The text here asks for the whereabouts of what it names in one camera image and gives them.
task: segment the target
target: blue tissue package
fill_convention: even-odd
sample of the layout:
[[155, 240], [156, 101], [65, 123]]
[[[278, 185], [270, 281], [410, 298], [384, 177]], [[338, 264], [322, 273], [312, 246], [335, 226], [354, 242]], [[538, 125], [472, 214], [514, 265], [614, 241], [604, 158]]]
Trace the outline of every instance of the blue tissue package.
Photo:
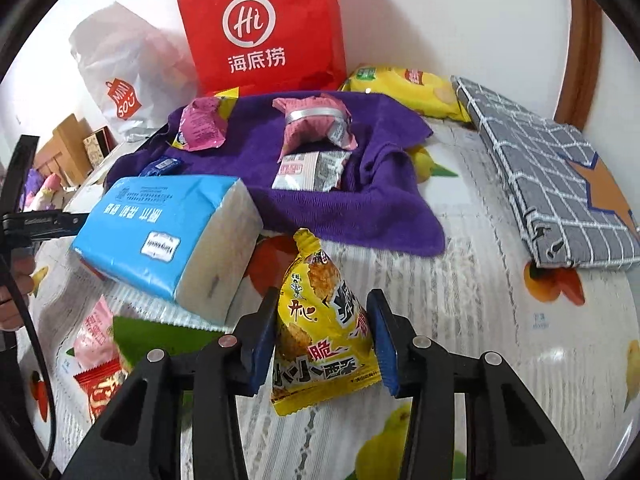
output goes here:
[[121, 178], [72, 247], [110, 278], [223, 323], [262, 229], [242, 180]]
[[180, 168], [182, 161], [179, 158], [173, 158], [163, 155], [155, 162], [149, 164], [144, 170], [140, 172], [140, 176], [161, 176], [169, 173], [173, 173]]

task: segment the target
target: silver screw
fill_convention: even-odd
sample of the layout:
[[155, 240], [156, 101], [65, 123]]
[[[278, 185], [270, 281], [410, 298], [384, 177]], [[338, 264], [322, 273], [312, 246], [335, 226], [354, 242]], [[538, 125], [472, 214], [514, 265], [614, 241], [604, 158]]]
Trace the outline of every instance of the silver screw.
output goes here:
[[163, 357], [164, 357], [164, 350], [161, 350], [159, 348], [154, 348], [153, 350], [150, 350], [149, 353], [146, 355], [146, 358], [150, 363], [157, 363], [158, 361], [162, 360]]
[[232, 346], [236, 346], [237, 342], [238, 339], [233, 334], [226, 334], [218, 339], [218, 344], [222, 346], [222, 348], [231, 348]]
[[431, 339], [425, 335], [417, 335], [414, 337], [413, 343], [416, 348], [429, 348], [431, 346]]
[[497, 366], [502, 362], [502, 357], [495, 352], [487, 352], [484, 354], [484, 360], [493, 366]]

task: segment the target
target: plaid fabric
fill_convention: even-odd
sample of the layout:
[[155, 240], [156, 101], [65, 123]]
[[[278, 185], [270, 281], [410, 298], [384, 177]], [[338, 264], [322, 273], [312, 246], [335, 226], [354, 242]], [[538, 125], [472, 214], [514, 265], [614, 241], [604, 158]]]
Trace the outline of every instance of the plaid fabric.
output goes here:
[[567, 160], [597, 154], [580, 131], [461, 77], [451, 78], [496, 165], [520, 235], [540, 267], [625, 267], [640, 244], [612, 212], [591, 207], [587, 182]]

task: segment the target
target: pink wrapper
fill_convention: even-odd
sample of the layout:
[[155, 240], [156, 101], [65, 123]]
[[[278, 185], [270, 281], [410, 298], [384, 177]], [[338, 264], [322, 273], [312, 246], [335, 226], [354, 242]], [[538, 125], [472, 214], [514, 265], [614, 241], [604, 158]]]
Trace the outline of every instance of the pink wrapper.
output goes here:
[[332, 108], [339, 110], [344, 118], [341, 121], [333, 116], [318, 115], [293, 120], [284, 128], [284, 144], [278, 162], [282, 160], [283, 156], [289, 155], [302, 144], [316, 140], [329, 139], [336, 146], [349, 151], [358, 147], [355, 137], [349, 130], [351, 114], [340, 99], [329, 94], [320, 94], [320, 97], [304, 99], [278, 97], [273, 100], [273, 107], [284, 113], [285, 117], [300, 110]]
[[104, 296], [82, 322], [74, 341], [74, 354], [82, 368], [94, 368], [118, 357], [113, 341], [113, 314]]
[[218, 97], [194, 99], [182, 111], [180, 128], [188, 152], [219, 148], [226, 140], [226, 121], [218, 114]]

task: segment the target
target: wooden headboard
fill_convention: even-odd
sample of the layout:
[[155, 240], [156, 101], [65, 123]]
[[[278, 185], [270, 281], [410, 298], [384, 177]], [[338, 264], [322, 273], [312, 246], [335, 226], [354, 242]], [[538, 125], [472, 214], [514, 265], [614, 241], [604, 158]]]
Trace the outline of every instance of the wooden headboard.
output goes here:
[[71, 114], [53, 130], [53, 137], [36, 154], [33, 167], [44, 177], [55, 173], [64, 186], [80, 186], [92, 172], [82, 140], [86, 132]]

